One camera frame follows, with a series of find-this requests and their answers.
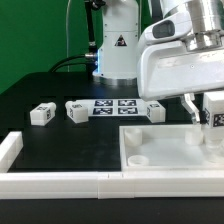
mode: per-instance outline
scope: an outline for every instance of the black table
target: black table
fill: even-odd
[[[119,126],[149,125],[146,117],[90,118],[75,124],[65,103],[80,99],[137,98],[136,87],[108,87],[85,73],[34,73],[0,95],[0,141],[22,131],[24,148],[9,172],[120,171]],[[29,112],[55,102],[56,117],[30,125]],[[197,106],[201,108],[201,97]],[[161,101],[167,123],[191,123],[179,99]],[[116,200],[1,200],[0,223],[223,223],[222,198]]]

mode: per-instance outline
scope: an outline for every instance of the white cube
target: white cube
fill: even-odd
[[[65,104],[65,107],[68,117],[70,117],[75,123],[87,122],[89,120],[87,107],[72,101],[68,101]]]
[[[152,123],[166,121],[166,109],[158,101],[147,102],[147,117]]]
[[[55,117],[55,103],[41,103],[30,112],[31,125],[45,126]]]
[[[203,111],[206,141],[221,141],[224,138],[224,91],[204,93]]]
[[[206,115],[207,127],[224,127],[224,91],[205,93],[203,110]]]

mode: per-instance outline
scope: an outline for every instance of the green wall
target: green wall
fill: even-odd
[[[66,10],[68,0],[1,0],[0,93],[24,75],[47,71],[66,57]],[[150,21],[143,1],[142,26]],[[96,40],[102,42],[101,14],[94,12]],[[84,0],[73,0],[70,10],[69,54],[88,49]]]

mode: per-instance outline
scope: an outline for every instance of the white tray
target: white tray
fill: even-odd
[[[224,163],[215,163],[205,144],[191,146],[185,143],[185,133],[193,125],[154,125],[120,127],[122,171],[149,171],[155,169],[223,169]],[[125,130],[140,129],[142,144],[125,144]],[[144,156],[148,165],[128,165],[131,156]]]

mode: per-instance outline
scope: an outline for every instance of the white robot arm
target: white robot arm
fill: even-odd
[[[108,85],[136,85],[138,4],[136,0],[105,0],[103,44],[98,51],[97,82]]]
[[[222,1],[161,0],[161,6],[164,20],[148,27],[138,45],[140,97],[158,100],[222,88]]]

